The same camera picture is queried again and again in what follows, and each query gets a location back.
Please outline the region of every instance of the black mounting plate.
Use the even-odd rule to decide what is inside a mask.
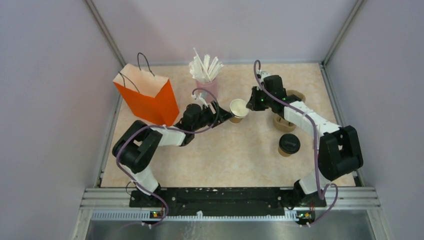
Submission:
[[[290,207],[291,189],[280,187],[163,187],[155,191],[169,206],[168,216],[282,216]],[[318,196],[315,207],[325,207]],[[296,207],[309,207],[309,203]],[[131,192],[131,208],[161,208],[162,203],[139,190]]]

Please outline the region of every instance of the cable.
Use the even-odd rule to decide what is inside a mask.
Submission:
[[[128,192],[128,185],[130,185],[130,183],[131,183],[132,181],[129,181],[127,184],[126,184],[126,186],[125,186],[125,192],[128,194],[128,195],[130,195],[131,196],[131,194]]]
[[[153,74],[152,70],[150,70],[149,61],[147,61],[147,57],[146,57],[146,55],[144,55],[144,54],[143,54],[143,53],[141,53],[141,52],[139,52],[139,53],[137,54],[138,69],[140,69],[140,71],[142,70],[142,68],[140,67],[140,60],[139,60],[139,56],[140,56],[140,54],[141,54],[141,55],[143,55],[144,59],[146,60],[148,70],[151,72],[151,74],[152,74],[153,76],[155,76],[155,74]]]
[[[314,212],[314,211],[315,211],[315,204],[314,204],[314,201],[311,201],[311,202],[310,202],[310,206],[309,206],[309,207],[310,207],[310,210],[309,210],[310,212]]]
[[[306,225],[300,225],[301,227],[312,227],[313,225],[317,224],[319,221],[321,221],[321,219],[323,219],[323,217],[325,215],[327,215],[330,210],[334,207],[334,205],[336,204],[337,198],[339,197],[339,187],[337,187],[337,185],[335,183],[331,183],[331,184],[327,184],[324,187],[324,194],[327,191],[329,186],[334,186],[335,187],[335,197],[334,197],[334,201],[332,201],[332,204],[328,207],[328,209],[321,215],[319,216],[315,221],[313,221],[312,223],[306,224]]]
[[[122,74],[122,72],[119,72],[120,76],[122,77],[123,80],[123,86],[126,88],[125,86],[125,78],[128,79],[128,81],[130,81],[132,83],[132,85],[134,85],[135,89],[137,89],[137,92],[140,93],[139,89],[137,88],[137,86],[134,84],[133,81],[131,81],[131,79],[129,79],[127,76],[125,76],[124,74]]]
[[[209,129],[211,129],[213,126],[214,126],[214,124],[218,121],[218,118],[219,118],[219,114],[220,114],[220,107],[219,107],[219,104],[218,104],[218,100],[217,100],[217,98],[215,97],[215,95],[214,94],[212,94],[212,92],[210,92],[209,90],[207,90],[207,89],[204,89],[204,88],[202,88],[202,87],[197,87],[197,88],[195,88],[192,92],[191,92],[191,94],[194,94],[194,92],[195,91],[197,91],[197,90],[202,90],[202,91],[205,91],[205,92],[207,92],[208,94],[210,94],[211,96],[212,96],[212,98],[213,98],[213,100],[216,102],[216,106],[217,106],[217,108],[216,108],[216,117],[215,117],[215,120],[213,121],[213,123],[210,125],[210,126],[208,126],[207,128],[205,128],[205,129],[203,129],[203,130],[199,130],[199,131],[187,131],[187,130],[183,130],[183,129],[179,129],[179,128],[173,128],[173,127],[167,127],[166,129],[168,129],[168,130],[172,130],[172,131],[178,131],[178,132],[182,132],[182,133],[186,133],[186,134],[201,134],[201,133],[204,133],[204,132],[206,132],[207,130],[209,130]],[[120,164],[120,158],[121,158],[121,154],[122,154],[122,152],[123,152],[123,150],[127,147],[127,145],[129,144],[129,143],[131,143],[133,140],[134,140],[134,138],[137,136],[137,135],[139,135],[141,132],[143,132],[144,130],[146,130],[146,129],[149,129],[149,128],[160,128],[160,129],[165,129],[165,127],[164,126],[160,126],[160,125],[148,125],[148,126],[144,126],[144,127],[142,127],[142,128],[140,128],[138,131],[136,131],[134,134],[132,134],[129,138],[128,138],[128,140],[126,141],[126,142],[124,142],[124,144],[122,145],[122,147],[119,149],[119,151],[118,151],[118,153],[117,153],[117,155],[116,155],[116,165],[118,166],[118,168],[119,169],[121,169],[121,171],[123,171],[131,180],[132,180],[132,182],[134,182],[135,183],[135,185],[137,186],[137,188],[139,189],[139,190],[142,190],[142,191],[144,191],[144,192],[146,192],[146,193],[148,193],[148,194],[150,194],[150,195],[152,195],[153,197],[155,197],[155,198],[157,198],[159,201],[161,201],[162,202],[162,204],[165,206],[165,214],[160,218],[160,220],[158,221],[158,222],[156,222],[156,223],[154,223],[154,224],[152,224],[152,225],[148,225],[149,227],[154,227],[154,226],[157,226],[158,224],[160,224],[166,217],[167,217],[167,215],[168,215],[168,213],[169,213],[169,207],[168,207],[168,204],[165,202],[165,200],[164,199],[162,199],[160,196],[158,196],[157,194],[155,194],[155,193],[153,193],[153,192],[151,192],[151,191],[149,191],[149,190],[147,190],[146,188],[144,188],[140,183],[138,183],[137,182],[137,180],[135,179],[135,178],[133,178],[133,176],[131,176],[131,174],[129,173],[129,172],[127,172],[122,166],[121,166],[121,164]],[[110,238],[110,236],[112,236],[113,234],[115,234],[116,232],[118,232],[119,230],[121,230],[121,229],[124,229],[124,228],[126,228],[126,227],[128,227],[128,226],[131,226],[131,225],[135,225],[135,224],[141,224],[142,226],[144,226],[144,222],[142,222],[142,223],[140,223],[140,222],[130,222],[130,223],[128,223],[128,224],[125,224],[125,225],[123,225],[123,226],[121,226],[120,228],[118,228],[117,230],[115,230],[114,232],[112,232],[106,239],[108,239],[108,238]]]
[[[265,87],[261,84],[261,81],[258,78],[258,74],[256,72],[256,64],[259,64],[259,70],[261,70],[261,61],[256,60],[254,61],[253,64],[253,72],[254,72],[254,77],[257,81],[257,84],[259,84],[259,87],[262,89],[262,91],[264,91],[270,98],[274,99],[275,101],[277,101],[278,103],[282,104],[285,107],[291,108],[297,112],[299,112],[300,114],[303,114],[312,124],[312,130],[313,130],[313,158],[314,158],[314,165],[315,165],[315,181],[316,181],[316,189],[318,191],[318,197],[321,200],[324,200],[325,195],[324,192],[321,191],[321,185],[320,185],[320,173],[319,173],[319,168],[318,168],[318,131],[317,131],[317,126],[315,125],[314,120],[312,119],[312,117],[310,117],[308,114],[306,114],[304,111],[298,109],[297,107],[294,107],[286,102],[283,102],[282,100],[276,98],[274,95],[272,95],[268,90],[265,89]]]

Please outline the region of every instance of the white paper cup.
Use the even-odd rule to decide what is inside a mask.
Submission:
[[[229,104],[229,111],[234,115],[234,117],[230,118],[229,121],[233,124],[240,123],[249,113],[249,109],[246,108],[246,104],[248,104],[243,99],[234,99]]]

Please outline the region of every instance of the marble pattern surface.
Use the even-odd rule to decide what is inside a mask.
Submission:
[[[262,69],[283,78],[287,90],[297,90],[306,96],[306,105],[331,122],[336,122],[324,80],[317,63],[263,64]],[[156,66],[151,70],[169,77],[180,114],[193,103],[191,91],[196,87],[188,66]],[[228,110],[231,100],[249,100],[253,64],[226,65],[218,75],[218,101]],[[274,128],[270,109],[251,111],[238,124],[229,121],[197,134],[184,147],[161,146],[150,166],[162,187],[290,187],[314,169],[313,141],[299,128],[292,133],[299,137],[301,148],[290,157],[279,155],[278,141],[283,132]],[[125,101],[119,111],[112,145],[138,118]],[[102,187],[124,187],[129,178],[116,166],[109,153],[101,183]],[[354,186],[351,174],[334,181],[339,186]]]

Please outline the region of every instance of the white wall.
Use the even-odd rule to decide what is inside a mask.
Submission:
[[[83,1],[0,3],[0,239],[69,239],[119,70]]]
[[[395,239],[424,239],[424,1],[367,1],[329,65]]]
[[[188,63],[318,62],[356,0],[94,0],[123,57]]]

